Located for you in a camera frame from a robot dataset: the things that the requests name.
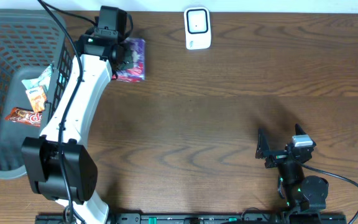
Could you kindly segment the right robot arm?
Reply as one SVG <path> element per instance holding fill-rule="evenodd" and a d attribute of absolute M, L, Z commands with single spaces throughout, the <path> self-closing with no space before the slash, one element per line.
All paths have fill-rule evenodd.
<path fill-rule="evenodd" d="M 270 149 L 267 137 L 258 129 L 255 157 L 265 161 L 265 168 L 278 169 L 278 191 L 287 201 L 288 210 L 283 212 L 283 219 L 289 222 L 296 215 L 319 215 L 326 208 L 328 181 L 324 178 L 304 175 L 302 165 L 312 158 L 316 143 L 304 132 L 299 124 L 295 125 L 295 135 L 283 150 Z"/>

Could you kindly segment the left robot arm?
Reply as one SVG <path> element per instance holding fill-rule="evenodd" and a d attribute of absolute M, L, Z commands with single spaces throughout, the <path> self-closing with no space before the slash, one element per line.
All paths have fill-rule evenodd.
<path fill-rule="evenodd" d="M 79 38 L 55 112 L 40 136 L 25 138 L 21 148 L 33 193 L 66 207 L 67 223 L 108 220 L 109 206 L 96 192 L 98 168 L 86 148 L 100 97 L 123 61 L 127 36 L 124 29 L 101 26 Z"/>

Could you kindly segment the orange Kleenex tissue pack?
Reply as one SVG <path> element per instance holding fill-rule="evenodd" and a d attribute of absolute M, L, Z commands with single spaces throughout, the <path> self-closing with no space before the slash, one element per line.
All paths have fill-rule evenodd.
<path fill-rule="evenodd" d="M 34 112 L 39 113 L 45 110 L 45 102 L 47 101 L 47 96 L 45 94 L 44 86 L 37 86 L 25 91 L 30 105 Z"/>

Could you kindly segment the purple red pantyliner pack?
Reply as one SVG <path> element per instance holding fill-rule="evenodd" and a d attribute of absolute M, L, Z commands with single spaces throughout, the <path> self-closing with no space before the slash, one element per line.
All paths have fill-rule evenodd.
<path fill-rule="evenodd" d="M 145 40 L 140 38 L 128 38 L 124 41 L 124 47 L 130 47 L 134 62 L 133 68 L 117 70 L 112 76 L 113 80 L 136 83 L 145 80 Z"/>

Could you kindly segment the red chocolate bar wrapper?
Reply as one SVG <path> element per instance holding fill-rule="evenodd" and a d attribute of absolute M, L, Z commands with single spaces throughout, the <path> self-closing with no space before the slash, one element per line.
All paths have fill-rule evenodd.
<path fill-rule="evenodd" d="M 15 123 L 22 123 L 35 127 L 40 127 L 42 114 L 39 112 L 34 112 L 31 110 L 25 110 L 22 108 L 15 107 L 4 119 L 6 121 L 12 121 Z"/>

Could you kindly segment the green flushable wipes pack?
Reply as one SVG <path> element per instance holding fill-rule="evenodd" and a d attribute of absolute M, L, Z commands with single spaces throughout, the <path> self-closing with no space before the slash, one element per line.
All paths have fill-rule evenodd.
<path fill-rule="evenodd" d="M 42 87 L 44 92 L 48 92 L 49 84 L 53 74 L 53 65 L 50 64 L 37 78 L 22 80 L 26 90 L 31 90 L 36 87 Z"/>

